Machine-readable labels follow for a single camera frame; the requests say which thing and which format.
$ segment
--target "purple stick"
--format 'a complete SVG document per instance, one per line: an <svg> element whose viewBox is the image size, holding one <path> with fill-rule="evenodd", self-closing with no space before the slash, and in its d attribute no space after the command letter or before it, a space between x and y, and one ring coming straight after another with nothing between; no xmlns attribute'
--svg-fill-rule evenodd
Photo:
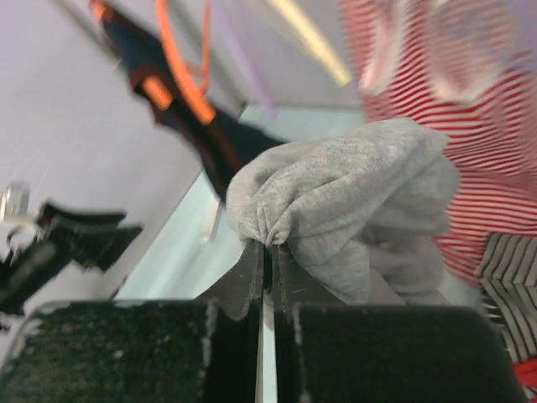
<svg viewBox="0 0 537 403"><path fill-rule="evenodd" d="M261 75L253 66L252 61L248 58L237 33L233 29L232 21L226 10L226 5L223 3L224 0L211 1L214 15L216 16L216 20L220 25L222 38L226 42L229 53L237 63L237 68L246 80L248 86L255 93L256 99L261 102L261 104L267 110L268 115L273 118L277 113L276 108L274 107L274 102L269 95L267 87L264 85L263 80L261 79Z"/></svg>

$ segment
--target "striped fabric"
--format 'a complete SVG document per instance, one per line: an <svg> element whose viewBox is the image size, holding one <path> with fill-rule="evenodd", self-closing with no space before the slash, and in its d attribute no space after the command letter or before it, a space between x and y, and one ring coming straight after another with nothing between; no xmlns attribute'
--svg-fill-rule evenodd
<svg viewBox="0 0 537 403"><path fill-rule="evenodd" d="M449 207L451 228L436 240L447 266L464 280L474 275L491 232L537 236L537 81L519 67L502 69L494 84L470 104L442 101L431 83L429 24L432 0L338 0L357 79L368 70L374 53L375 22L385 13L377 4L401 7L403 35L399 62L381 92L361 90L369 121L396 117L440 130L451 137L446 156L461 172L461 188ZM451 47L457 60L464 49ZM435 57L449 60L449 55ZM483 69L490 71L490 63Z"/></svg>
<svg viewBox="0 0 537 403"><path fill-rule="evenodd" d="M493 233L476 271L482 304L514 364L537 357L537 238ZM537 388L524 387L537 399Z"/></svg>

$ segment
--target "red and white striped cloth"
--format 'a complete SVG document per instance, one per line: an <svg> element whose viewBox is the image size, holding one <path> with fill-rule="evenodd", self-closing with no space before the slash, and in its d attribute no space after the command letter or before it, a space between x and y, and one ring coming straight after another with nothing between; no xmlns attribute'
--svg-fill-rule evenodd
<svg viewBox="0 0 537 403"><path fill-rule="evenodd" d="M389 1L394 4L394 0L338 0L358 80L372 60L378 4ZM462 86L468 77L479 78L479 71L473 78L468 73L471 67L481 68L484 75L491 70L490 64L479 60L462 73L457 71L469 53L462 45L457 48L455 40L438 48L442 40L431 31L435 25L430 23L437 0L402 1L408 7L406 16L399 15L406 31L399 41L399 61L382 91L360 91L363 109L369 121L405 116L450 136L446 156L461 172L461 188L449 207L450 231L436 241L453 274L477 282L474 273L489 233L537 237L536 75L512 63L502 66L493 84L470 103L442 99L433 80L433 61L443 63L455 77L453 81ZM477 0L457 1L473 4ZM429 46L434 38L435 46ZM513 60L525 57L527 52Z"/></svg>

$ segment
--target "orange handle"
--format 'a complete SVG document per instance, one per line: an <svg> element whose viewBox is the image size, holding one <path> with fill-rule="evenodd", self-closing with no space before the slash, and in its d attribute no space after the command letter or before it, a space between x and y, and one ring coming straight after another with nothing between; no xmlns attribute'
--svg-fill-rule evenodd
<svg viewBox="0 0 537 403"><path fill-rule="evenodd" d="M162 41L162 48L164 50L164 55L168 61L169 68L175 78L175 82L179 86L183 96L185 97L186 102L190 105L190 108L194 114L198 117L200 122L208 124L214 119L216 112L212 105L206 100L204 94L204 88L201 89L197 87L194 82L192 75L189 72L188 64L183 60L178 47L175 43L175 38L173 30L171 28L171 23L169 22L168 12L166 9L166 0L155 0L157 19L159 21L160 27L160 39ZM210 5L206 7L206 26L208 25L207 19L210 16ZM202 71L205 74L208 72L208 60L206 60L206 53L208 54L209 46L205 44L203 46L204 57L202 66Z"/></svg>

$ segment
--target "gray fabric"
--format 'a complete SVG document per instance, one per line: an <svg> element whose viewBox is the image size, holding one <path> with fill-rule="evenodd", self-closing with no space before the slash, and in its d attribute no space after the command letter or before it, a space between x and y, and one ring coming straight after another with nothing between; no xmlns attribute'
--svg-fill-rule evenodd
<svg viewBox="0 0 537 403"><path fill-rule="evenodd" d="M266 246L287 242L346 303L429 303L444 271L430 236L446 230L458 186L447 141L402 118L270 149L233 178L230 224ZM379 276L396 296L378 292Z"/></svg>

